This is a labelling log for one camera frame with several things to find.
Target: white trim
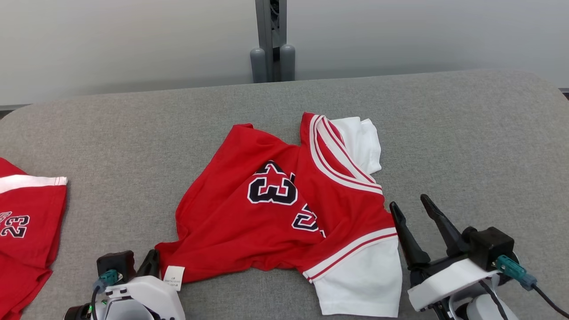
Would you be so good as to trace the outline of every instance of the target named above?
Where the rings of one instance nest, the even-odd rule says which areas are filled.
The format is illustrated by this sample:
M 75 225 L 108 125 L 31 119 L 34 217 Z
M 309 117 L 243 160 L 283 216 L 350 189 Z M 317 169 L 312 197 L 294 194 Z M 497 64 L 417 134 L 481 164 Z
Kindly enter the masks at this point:
M 66 177 L 34 177 L 32 175 L 15 174 L 0 178 L 0 194 L 19 188 L 65 186 Z
M 337 140 L 337 138 L 330 134 L 333 132 L 330 128 L 328 119 L 324 118 L 324 121 L 316 125 L 316 129 L 320 134 L 322 140 L 326 143 L 328 149 L 332 152 L 334 157 L 340 161 L 340 163 L 348 169 L 356 179 L 366 182 L 366 183 L 376 183 L 376 181 L 369 174 L 365 173 L 361 168 L 357 166 L 353 159 L 350 159 L 348 151 L 346 148 Z
M 337 262 L 339 260 L 353 256 L 356 253 L 358 253 L 359 251 L 361 251 L 362 249 L 369 247 L 370 245 L 373 245 L 373 244 L 376 244 L 376 243 L 379 243 L 379 242 L 382 242 L 385 240 L 393 239 L 393 238 L 397 238 L 397 231 L 395 230 L 395 228 L 385 228 L 385 229 L 382 229 L 379 231 L 374 231 L 372 233 L 368 233 L 367 235 L 361 236 L 358 239 L 352 241 L 350 244 L 348 244 L 347 246 L 345 246 L 344 248 L 342 248 L 338 252 L 334 253 L 329 258 L 323 260 L 322 262 L 318 263 L 317 265 L 313 266 L 312 268 L 304 271 L 302 274 L 311 281 L 318 280 L 318 278 L 324 276 L 327 272 L 333 270 L 334 267 L 337 265 Z
M 315 130 L 317 130 L 316 123 L 319 122 L 320 119 L 323 117 L 324 116 L 317 116 L 317 115 L 312 116 L 309 127 L 310 154 L 312 156 L 312 160 L 316 165 L 316 167 L 331 180 L 339 184 L 342 184 L 343 186 L 383 195 L 383 191 L 381 190 L 380 185 L 370 182 L 363 182 L 355 178 L 340 174 L 334 169 L 332 169 L 331 166 L 328 164 L 328 162 L 326 162 L 326 159 L 324 159 L 324 156 L 322 155 L 318 147 L 318 142 L 316 141 L 315 137 Z

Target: gray fabric surface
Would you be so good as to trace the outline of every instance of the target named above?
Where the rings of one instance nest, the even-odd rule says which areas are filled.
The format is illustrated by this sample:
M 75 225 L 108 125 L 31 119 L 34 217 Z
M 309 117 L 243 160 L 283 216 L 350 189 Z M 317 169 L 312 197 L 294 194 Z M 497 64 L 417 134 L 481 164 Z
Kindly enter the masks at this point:
M 303 111 L 372 119 L 384 168 L 374 177 L 432 258 L 444 243 L 423 192 L 460 230 L 493 225 L 514 237 L 540 287 L 569 309 L 569 104 L 529 73 L 461 71 L 88 96 L 12 112 L 0 121 L 0 157 L 70 181 L 54 273 L 23 319 L 60 319 L 87 302 L 98 256 L 132 249 L 140 263 L 175 240 L 175 208 L 233 124 L 297 143 Z M 518 284 L 498 293 L 520 319 L 560 319 Z M 314 288 L 290 270 L 184 285 L 180 299 L 188 319 L 361 318 L 321 316 Z M 435 316 L 403 293 L 400 318 Z

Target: white wall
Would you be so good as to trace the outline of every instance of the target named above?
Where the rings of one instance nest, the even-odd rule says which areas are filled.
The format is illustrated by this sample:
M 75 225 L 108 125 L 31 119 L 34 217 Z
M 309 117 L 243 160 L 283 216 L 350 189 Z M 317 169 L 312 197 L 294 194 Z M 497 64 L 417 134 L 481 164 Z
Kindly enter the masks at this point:
M 0 105 L 251 83 L 253 0 L 0 0 Z
M 569 87 L 568 0 L 287 0 L 296 78 L 516 68 Z

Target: basketball jersey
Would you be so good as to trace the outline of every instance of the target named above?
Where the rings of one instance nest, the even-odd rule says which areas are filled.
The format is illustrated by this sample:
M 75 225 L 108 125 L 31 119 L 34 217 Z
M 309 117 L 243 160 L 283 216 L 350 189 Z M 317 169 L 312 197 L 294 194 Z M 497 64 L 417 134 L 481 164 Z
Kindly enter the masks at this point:
M 51 275 L 67 178 L 33 177 L 0 158 L 0 319 L 18 320 Z
M 402 273 L 381 186 L 324 116 L 304 114 L 300 141 L 234 126 L 176 210 L 179 240 L 156 246 L 162 274 L 295 268 L 323 314 L 396 317 Z

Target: garment tag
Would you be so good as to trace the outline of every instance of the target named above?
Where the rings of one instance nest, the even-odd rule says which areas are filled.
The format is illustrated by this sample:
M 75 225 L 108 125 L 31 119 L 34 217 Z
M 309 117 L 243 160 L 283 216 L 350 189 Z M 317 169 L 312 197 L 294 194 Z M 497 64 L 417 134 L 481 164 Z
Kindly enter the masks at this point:
M 184 276 L 184 269 L 184 266 L 169 265 L 168 268 L 166 268 L 164 282 L 173 286 L 176 291 L 180 291 L 182 288 L 182 276 Z

